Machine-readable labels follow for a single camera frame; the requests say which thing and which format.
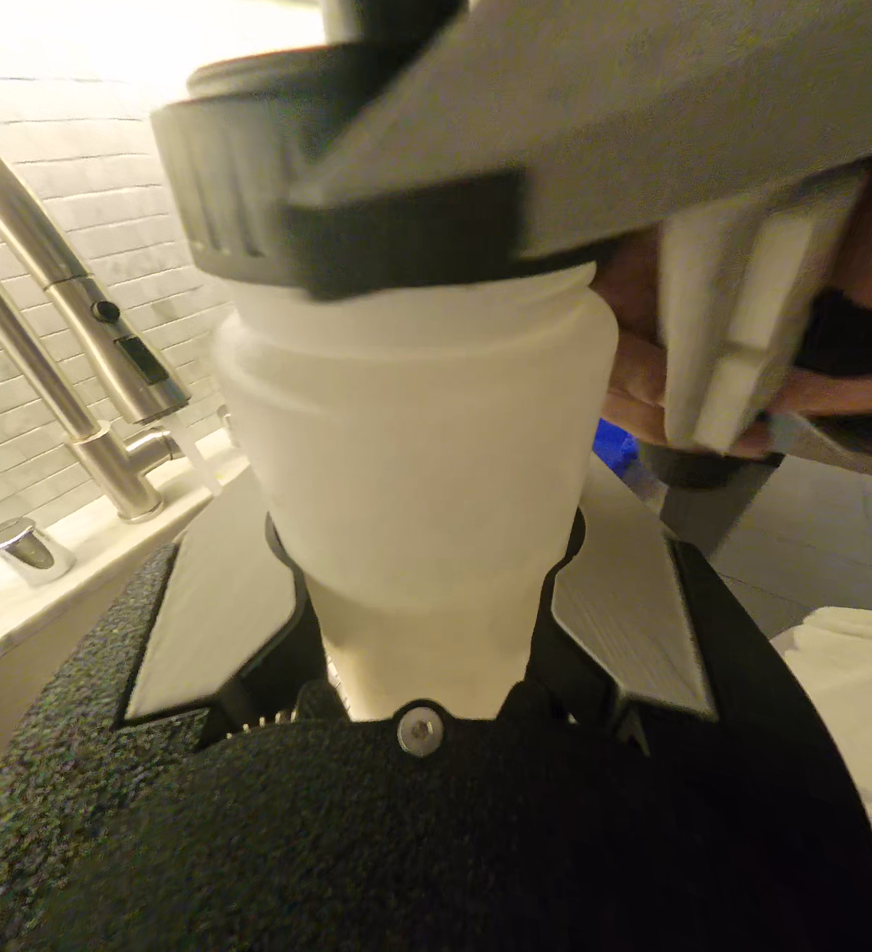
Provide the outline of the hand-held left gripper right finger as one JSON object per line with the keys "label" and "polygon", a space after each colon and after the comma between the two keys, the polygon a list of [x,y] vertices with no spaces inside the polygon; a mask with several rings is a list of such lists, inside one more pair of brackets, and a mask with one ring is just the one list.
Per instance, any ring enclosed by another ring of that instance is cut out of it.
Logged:
{"label": "hand-held left gripper right finger", "polygon": [[581,723],[618,723],[634,704],[716,719],[671,539],[614,474],[585,476],[545,576],[533,679]]}

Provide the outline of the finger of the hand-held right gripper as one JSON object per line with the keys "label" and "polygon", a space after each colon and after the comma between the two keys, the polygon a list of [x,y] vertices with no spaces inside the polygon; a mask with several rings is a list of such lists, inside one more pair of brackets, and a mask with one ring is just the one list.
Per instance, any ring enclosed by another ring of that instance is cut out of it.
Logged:
{"label": "finger of the hand-held right gripper", "polygon": [[289,189],[319,300],[561,268],[872,157],[872,2],[480,2]]}

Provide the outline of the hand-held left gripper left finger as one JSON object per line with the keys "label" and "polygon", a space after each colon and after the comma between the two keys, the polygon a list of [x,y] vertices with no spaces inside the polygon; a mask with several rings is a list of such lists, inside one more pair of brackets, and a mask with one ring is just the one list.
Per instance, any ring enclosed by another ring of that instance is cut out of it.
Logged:
{"label": "hand-held left gripper left finger", "polygon": [[142,659],[126,723],[208,709],[257,723],[282,705],[252,672],[299,621],[299,569],[274,538],[256,482],[229,482],[180,537]]}

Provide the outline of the blue plastic bin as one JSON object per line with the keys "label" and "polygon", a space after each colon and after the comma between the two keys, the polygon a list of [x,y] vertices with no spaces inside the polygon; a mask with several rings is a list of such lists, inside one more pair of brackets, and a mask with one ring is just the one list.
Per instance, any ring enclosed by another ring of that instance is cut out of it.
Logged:
{"label": "blue plastic bin", "polygon": [[600,419],[593,442],[593,453],[611,472],[623,478],[639,458],[639,443],[624,428]]}

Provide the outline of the white plastic squeeze bottle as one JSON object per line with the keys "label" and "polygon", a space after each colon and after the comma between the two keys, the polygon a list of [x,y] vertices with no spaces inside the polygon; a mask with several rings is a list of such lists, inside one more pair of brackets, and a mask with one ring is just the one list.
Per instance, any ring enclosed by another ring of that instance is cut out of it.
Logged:
{"label": "white plastic squeeze bottle", "polygon": [[355,719],[492,720],[524,677],[618,341],[595,270],[338,303],[224,281],[216,375]]}

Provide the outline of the black bottle cap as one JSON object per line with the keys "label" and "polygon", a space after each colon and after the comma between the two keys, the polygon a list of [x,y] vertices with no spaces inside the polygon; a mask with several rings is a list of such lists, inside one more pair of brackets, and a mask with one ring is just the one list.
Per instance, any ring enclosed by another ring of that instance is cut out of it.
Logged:
{"label": "black bottle cap", "polygon": [[615,240],[518,257],[520,173],[301,208],[290,187],[421,54],[344,43],[203,66],[151,122],[197,268],[322,302],[520,279],[609,257]]}

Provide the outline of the person's right hand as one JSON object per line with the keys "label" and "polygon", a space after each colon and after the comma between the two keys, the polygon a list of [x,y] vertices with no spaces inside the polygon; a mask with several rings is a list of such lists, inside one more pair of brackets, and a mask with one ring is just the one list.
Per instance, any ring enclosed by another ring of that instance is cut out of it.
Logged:
{"label": "person's right hand", "polygon": [[[590,288],[616,317],[619,342],[601,416],[653,446],[666,446],[667,358],[657,332],[660,226],[632,232]],[[830,272],[831,287],[872,311],[872,169]],[[770,411],[804,417],[872,415],[872,375],[831,377],[791,370]]]}

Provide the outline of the chrome soap dispenser pump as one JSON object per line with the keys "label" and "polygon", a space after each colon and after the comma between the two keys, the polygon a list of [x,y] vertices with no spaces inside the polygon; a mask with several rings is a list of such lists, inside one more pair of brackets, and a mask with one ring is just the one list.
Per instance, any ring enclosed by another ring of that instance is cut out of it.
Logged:
{"label": "chrome soap dispenser pump", "polygon": [[0,524],[0,562],[30,587],[41,588],[69,574],[77,559],[35,520],[17,517]]}

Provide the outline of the stainless steel faucet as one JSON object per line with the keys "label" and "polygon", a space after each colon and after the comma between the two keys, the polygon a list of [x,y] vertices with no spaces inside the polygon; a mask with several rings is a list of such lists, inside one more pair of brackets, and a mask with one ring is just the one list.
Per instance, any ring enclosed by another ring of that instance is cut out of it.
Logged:
{"label": "stainless steel faucet", "polygon": [[[184,409],[186,387],[123,317],[23,180],[0,157],[0,236],[63,317],[113,406],[129,423]],[[126,522],[164,506],[147,475],[183,456],[164,428],[122,441],[98,421],[0,285],[0,348],[45,403],[80,465]]]}

